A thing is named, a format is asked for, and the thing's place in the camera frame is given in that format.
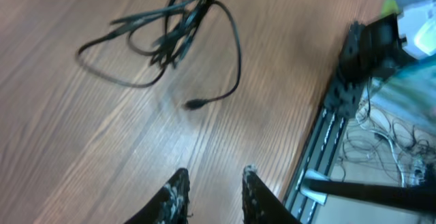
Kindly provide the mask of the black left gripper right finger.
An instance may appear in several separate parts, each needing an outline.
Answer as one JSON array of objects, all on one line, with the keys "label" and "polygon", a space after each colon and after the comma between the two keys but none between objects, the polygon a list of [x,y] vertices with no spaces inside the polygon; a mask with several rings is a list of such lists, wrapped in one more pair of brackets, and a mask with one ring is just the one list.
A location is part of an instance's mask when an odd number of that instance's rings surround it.
[{"label": "black left gripper right finger", "polygon": [[244,224],[300,224],[258,176],[254,165],[243,170]]}]

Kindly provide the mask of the blue green patterned cloth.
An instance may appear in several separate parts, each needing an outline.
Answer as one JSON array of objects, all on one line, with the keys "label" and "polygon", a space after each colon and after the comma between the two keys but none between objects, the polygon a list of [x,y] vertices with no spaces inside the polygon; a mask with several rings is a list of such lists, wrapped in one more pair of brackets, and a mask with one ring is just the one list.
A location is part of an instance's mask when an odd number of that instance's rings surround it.
[{"label": "blue green patterned cloth", "polygon": [[382,16],[399,13],[399,33],[413,63],[381,85],[372,100],[387,112],[435,133],[435,0],[385,0]]}]

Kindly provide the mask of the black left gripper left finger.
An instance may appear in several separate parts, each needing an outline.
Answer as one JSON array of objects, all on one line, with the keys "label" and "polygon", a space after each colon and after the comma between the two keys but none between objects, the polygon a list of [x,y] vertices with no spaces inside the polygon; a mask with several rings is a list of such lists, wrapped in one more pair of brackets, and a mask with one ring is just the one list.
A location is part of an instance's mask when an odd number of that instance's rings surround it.
[{"label": "black left gripper left finger", "polygon": [[186,168],[179,168],[125,224],[188,223],[189,191],[189,172]]}]

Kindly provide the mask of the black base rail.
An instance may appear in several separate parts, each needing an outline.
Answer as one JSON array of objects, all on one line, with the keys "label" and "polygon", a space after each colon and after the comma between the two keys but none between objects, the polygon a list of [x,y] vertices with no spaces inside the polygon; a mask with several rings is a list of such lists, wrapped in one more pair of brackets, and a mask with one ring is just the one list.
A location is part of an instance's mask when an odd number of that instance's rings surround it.
[{"label": "black base rail", "polygon": [[302,180],[308,170],[325,176],[331,173],[345,128],[355,117],[371,78],[387,80],[415,61],[403,50],[407,39],[399,35],[398,17],[392,13],[367,25],[354,22],[349,26],[283,198],[285,208],[301,223],[312,222],[318,205],[301,193]]}]

